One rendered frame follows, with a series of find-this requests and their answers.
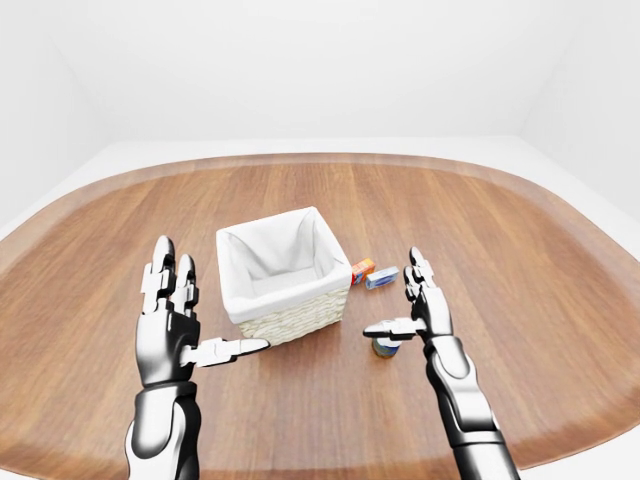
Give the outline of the white lined wicker basket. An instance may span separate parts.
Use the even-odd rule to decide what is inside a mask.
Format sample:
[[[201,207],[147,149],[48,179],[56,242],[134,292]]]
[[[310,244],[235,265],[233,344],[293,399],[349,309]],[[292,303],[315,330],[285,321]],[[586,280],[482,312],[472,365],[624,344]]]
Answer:
[[[352,268],[317,208],[216,232],[224,309],[246,338],[277,346],[342,320]]]

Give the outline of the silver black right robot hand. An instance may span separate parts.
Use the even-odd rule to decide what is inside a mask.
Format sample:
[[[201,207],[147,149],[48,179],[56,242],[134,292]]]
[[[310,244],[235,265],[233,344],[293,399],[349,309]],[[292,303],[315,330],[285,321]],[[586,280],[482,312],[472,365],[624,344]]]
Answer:
[[[404,267],[405,296],[411,305],[409,317],[383,320],[364,328],[367,338],[408,341],[418,336],[424,342],[453,334],[451,313],[443,290],[436,285],[429,261],[416,246],[409,250]]]

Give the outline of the orange printed food box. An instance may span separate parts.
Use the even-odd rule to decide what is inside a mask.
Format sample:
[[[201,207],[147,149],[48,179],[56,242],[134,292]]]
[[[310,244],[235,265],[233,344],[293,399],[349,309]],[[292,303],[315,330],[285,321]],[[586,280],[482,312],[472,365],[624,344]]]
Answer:
[[[375,271],[376,264],[371,258],[363,260],[352,265],[352,285],[362,283],[366,277]]]

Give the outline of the blue white food box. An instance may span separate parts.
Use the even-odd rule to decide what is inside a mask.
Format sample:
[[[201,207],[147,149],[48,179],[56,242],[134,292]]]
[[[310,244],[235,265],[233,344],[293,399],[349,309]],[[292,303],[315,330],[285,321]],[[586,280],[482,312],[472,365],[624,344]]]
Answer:
[[[374,271],[366,276],[365,287],[367,290],[376,289],[393,283],[399,275],[399,269],[395,266]]]

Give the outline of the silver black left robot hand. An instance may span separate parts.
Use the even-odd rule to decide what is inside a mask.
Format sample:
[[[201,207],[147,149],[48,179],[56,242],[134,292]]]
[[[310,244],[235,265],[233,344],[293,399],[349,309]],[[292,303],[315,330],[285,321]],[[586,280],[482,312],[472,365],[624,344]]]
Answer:
[[[195,262],[188,254],[177,257],[166,235],[158,238],[152,260],[144,268],[141,293],[135,353],[145,387],[188,381],[194,368],[232,363],[270,347],[261,338],[200,338]]]

